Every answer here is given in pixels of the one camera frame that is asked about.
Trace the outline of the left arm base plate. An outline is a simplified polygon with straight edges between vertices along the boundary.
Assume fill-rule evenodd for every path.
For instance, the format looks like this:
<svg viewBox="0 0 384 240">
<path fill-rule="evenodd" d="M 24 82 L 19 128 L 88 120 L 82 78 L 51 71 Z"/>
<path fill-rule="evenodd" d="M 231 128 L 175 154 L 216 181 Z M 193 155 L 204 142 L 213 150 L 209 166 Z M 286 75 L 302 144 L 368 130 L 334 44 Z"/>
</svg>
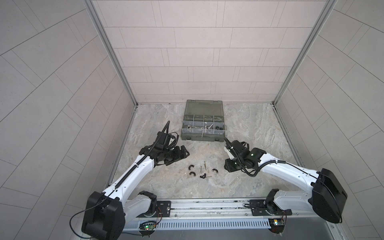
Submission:
<svg viewBox="0 0 384 240">
<path fill-rule="evenodd" d="M 160 217 L 160 214 L 162 214 L 162 217 L 169 217 L 171 214 L 171 206 L 171 201 L 157 201 L 157 205 L 153 213 L 148 211 L 141 216 L 145 218 L 155 218 Z"/>
</svg>

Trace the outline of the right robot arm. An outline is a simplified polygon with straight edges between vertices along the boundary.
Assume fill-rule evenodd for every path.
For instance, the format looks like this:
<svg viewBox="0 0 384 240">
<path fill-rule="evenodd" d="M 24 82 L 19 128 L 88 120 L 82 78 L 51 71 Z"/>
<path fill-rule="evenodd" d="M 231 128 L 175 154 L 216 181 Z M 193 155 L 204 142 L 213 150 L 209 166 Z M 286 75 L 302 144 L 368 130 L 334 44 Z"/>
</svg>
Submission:
<svg viewBox="0 0 384 240">
<path fill-rule="evenodd" d="M 227 172 L 241 171 L 252 178 L 263 172 L 299 188 L 295 192 L 272 189 L 262 204 L 249 203 L 248 208 L 282 217 L 292 210 L 312 212 L 327 222 L 342 223 L 348 195 L 332 171 L 299 167 L 262 149 L 250 149 L 246 142 L 230 142 L 228 139 L 225 142 L 229 155 L 224 165 Z"/>
</svg>

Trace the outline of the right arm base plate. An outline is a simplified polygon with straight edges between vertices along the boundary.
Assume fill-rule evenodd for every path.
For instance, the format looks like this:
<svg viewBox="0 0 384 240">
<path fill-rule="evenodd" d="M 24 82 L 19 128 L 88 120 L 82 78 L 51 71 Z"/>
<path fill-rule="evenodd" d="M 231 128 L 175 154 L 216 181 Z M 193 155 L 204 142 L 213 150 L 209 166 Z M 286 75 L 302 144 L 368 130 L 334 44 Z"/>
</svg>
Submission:
<svg viewBox="0 0 384 240">
<path fill-rule="evenodd" d="M 252 216 L 291 216 L 292 210 L 281 210 L 273 201 L 266 200 L 249 200 L 248 204 L 244 204 L 252 212 Z"/>
</svg>

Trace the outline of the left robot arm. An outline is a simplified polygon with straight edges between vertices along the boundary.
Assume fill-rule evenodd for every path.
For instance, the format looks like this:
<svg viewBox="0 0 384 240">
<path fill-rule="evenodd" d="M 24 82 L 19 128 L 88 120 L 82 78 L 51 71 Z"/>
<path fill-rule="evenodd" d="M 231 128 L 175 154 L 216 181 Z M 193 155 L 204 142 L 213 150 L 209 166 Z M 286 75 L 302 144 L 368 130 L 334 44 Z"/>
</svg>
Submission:
<svg viewBox="0 0 384 240">
<path fill-rule="evenodd" d="M 157 211 L 157 196 L 147 191 L 134 199 L 129 196 L 142 179 L 157 165 L 170 165 L 187 158 L 185 146 L 178 146 L 178 137 L 158 132 L 155 142 L 143 147 L 130 168 L 101 193 L 93 192 L 86 204 L 81 231 L 88 239 L 116 240 L 125 224 L 139 215 Z"/>
</svg>

